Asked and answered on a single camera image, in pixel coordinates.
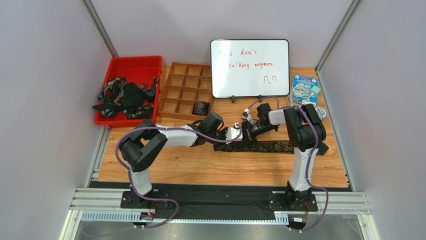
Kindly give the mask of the black gold key pattern tie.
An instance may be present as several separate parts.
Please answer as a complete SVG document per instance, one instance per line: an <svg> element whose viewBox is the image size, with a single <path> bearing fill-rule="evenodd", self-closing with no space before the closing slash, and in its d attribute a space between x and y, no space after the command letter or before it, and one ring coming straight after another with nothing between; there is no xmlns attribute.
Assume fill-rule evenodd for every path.
<svg viewBox="0 0 426 240"><path fill-rule="evenodd" d="M245 146L233 146L230 153L274 153L294 154L294 148L289 140L250 141Z"/></svg>

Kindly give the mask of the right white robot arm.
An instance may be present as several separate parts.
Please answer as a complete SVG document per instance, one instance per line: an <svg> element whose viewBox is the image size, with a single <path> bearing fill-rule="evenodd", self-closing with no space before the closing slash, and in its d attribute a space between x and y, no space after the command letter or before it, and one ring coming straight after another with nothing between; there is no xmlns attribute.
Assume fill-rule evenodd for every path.
<svg viewBox="0 0 426 240"><path fill-rule="evenodd" d="M293 147L292 174L287 182L285 204L296 209L312 202L314 189L319 186L311 182L313 163L320 143L327 137L325 127L313 104L285 106L272 110L267 103L258 107L259 122L244 120L226 130L225 138L231 144L243 146L255 141L256 136L277 130L286 125L289 144Z"/></svg>

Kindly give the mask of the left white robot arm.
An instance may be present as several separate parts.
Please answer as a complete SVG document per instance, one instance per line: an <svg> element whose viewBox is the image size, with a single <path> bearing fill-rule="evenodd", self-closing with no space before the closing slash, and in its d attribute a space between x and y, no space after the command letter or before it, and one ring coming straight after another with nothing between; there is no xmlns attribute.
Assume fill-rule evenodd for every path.
<svg viewBox="0 0 426 240"><path fill-rule="evenodd" d="M242 139L243 129L238 123L220 129L222 123L216 113L183 126L163 126L148 119L125 133L115 146L115 156L126 168L132 191L145 198L152 190L150 166L164 148L196 147L206 142L228 145Z"/></svg>

